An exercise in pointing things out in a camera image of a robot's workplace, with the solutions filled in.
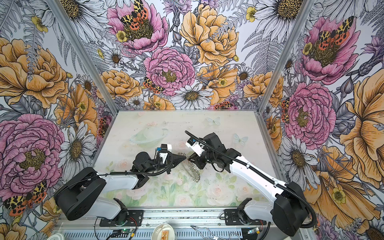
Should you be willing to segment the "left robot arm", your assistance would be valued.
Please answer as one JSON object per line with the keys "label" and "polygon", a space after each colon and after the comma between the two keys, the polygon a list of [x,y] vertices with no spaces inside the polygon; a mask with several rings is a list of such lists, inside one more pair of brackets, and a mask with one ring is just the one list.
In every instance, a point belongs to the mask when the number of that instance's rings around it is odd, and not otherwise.
{"label": "left robot arm", "polygon": [[154,158],[146,152],[138,153],[130,171],[101,174],[87,167],[60,187],[54,194],[54,200],[69,221],[96,217],[122,226],[130,218],[127,207],[121,200],[109,200],[102,194],[116,190],[138,190],[151,177],[170,174],[185,159],[186,156],[158,150]]}

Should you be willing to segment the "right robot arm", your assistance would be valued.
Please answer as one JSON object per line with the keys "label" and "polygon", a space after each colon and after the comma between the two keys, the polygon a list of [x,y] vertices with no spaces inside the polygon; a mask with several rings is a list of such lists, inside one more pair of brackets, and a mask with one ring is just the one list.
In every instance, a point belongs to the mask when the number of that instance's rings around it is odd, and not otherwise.
{"label": "right robot arm", "polygon": [[268,175],[237,150],[227,149],[215,133],[204,138],[198,138],[189,131],[185,133],[189,136],[186,146],[194,152],[190,158],[199,169],[207,164],[218,166],[246,181],[267,199],[264,204],[252,198],[243,200],[237,207],[241,224],[266,221],[290,237],[299,229],[310,229],[317,225],[316,212],[297,183],[286,183]]}

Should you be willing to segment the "white round dish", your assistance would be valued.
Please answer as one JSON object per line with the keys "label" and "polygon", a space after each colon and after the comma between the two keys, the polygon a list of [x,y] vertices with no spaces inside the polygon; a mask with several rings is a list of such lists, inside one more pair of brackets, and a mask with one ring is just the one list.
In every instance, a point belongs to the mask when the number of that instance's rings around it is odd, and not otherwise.
{"label": "white round dish", "polygon": [[176,231],[169,224],[160,224],[153,230],[151,240],[177,240]]}

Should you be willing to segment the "green circuit board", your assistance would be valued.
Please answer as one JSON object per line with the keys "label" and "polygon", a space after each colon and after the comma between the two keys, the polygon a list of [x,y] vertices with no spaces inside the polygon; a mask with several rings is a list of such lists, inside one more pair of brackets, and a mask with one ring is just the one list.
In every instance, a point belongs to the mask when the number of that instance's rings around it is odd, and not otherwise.
{"label": "green circuit board", "polygon": [[114,230],[113,234],[115,234],[115,238],[128,238],[131,236],[135,229],[133,228],[126,228],[126,229],[119,229],[119,230]]}

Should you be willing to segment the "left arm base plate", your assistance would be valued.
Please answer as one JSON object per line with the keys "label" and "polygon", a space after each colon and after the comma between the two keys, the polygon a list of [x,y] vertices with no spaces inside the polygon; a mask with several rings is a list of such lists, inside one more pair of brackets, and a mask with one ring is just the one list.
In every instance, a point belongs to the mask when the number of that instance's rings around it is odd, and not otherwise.
{"label": "left arm base plate", "polygon": [[140,227],[144,218],[143,210],[121,211],[114,219],[101,219],[100,227]]}

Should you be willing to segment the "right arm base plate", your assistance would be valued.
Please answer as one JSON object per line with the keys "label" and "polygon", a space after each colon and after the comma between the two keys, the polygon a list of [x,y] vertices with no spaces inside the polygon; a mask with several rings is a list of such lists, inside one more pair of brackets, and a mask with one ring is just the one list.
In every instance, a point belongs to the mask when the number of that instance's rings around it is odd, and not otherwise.
{"label": "right arm base plate", "polygon": [[266,221],[251,220],[245,212],[238,209],[224,209],[224,221],[226,226],[261,226],[266,225]]}

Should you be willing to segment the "aluminium front rail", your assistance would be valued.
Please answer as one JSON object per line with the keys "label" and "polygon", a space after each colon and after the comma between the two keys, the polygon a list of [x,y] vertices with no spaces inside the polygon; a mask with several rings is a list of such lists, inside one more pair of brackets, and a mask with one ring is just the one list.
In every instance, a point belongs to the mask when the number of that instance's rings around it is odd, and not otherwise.
{"label": "aluminium front rail", "polygon": [[270,211],[260,207],[250,207],[253,213],[249,219],[253,223],[246,224],[238,216],[236,207],[213,208],[130,208],[129,219],[123,225],[117,225],[111,220],[96,217],[82,217],[75,221],[69,221],[64,215],[59,217],[58,227],[63,229],[122,229],[139,227],[150,229],[160,224],[169,224],[173,228],[188,228],[191,225],[207,228],[250,228],[266,225],[270,222],[274,227],[273,217]]}

